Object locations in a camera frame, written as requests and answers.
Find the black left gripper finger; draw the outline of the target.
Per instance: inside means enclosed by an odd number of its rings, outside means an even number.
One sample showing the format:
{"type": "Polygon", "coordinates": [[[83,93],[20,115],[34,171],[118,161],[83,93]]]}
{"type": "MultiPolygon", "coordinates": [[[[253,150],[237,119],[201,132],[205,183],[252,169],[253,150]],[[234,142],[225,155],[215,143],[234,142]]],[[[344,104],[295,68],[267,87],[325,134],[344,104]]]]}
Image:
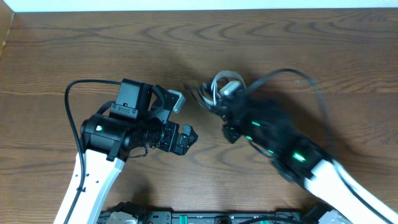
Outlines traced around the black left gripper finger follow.
{"type": "Polygon", "coordinates": [[[177,96],[159,85],[153,86],[152,92],[156,96],[156,100],[152,104],[152,117],[156,117],[160,121],[168,121],[171,112],[173,112],[177,96]]]}
{"type": "Polygon", "coordinates": [[[198,140],[198,134],[194,131],[194,129],[190,125],[185,124],[183,126],[182,134],[185,137],[185,143],[184,143],[185,149],[191,147],[198,140]]]}

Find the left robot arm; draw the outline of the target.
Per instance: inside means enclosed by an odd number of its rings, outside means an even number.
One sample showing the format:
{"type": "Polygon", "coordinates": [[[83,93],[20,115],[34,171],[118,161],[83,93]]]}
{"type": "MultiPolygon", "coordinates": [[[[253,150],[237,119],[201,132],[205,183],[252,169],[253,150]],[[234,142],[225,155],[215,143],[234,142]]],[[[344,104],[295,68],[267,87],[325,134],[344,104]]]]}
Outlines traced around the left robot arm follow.
{"type": "Polygon", "coordinates": [[[198,136],[191,126],[181,128],[169,121],[170,114],[178,113],[185,102],[180,92],[126,78],[116,82],[116,100],[104,103],[76,128],[69,104],[73,85],[67,86],[64,97],[77,155],[55,222],[96,223],[132,150],[157,148],[184,156],[198,136]]]}

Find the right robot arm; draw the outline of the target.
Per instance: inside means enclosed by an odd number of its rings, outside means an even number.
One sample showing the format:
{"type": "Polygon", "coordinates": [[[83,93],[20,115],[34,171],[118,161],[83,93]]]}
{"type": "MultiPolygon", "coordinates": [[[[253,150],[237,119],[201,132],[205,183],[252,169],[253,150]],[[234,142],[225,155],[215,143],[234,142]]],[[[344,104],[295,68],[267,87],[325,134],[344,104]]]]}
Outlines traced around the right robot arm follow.
{"type": "Polygon", "coordinates": [[[245,136],[279,174],[351,223],[397,223],[397,212],[361,186],[332,155],[302,134],[272,99],[236,95],[218,102],[225,138],[245,136]]]}

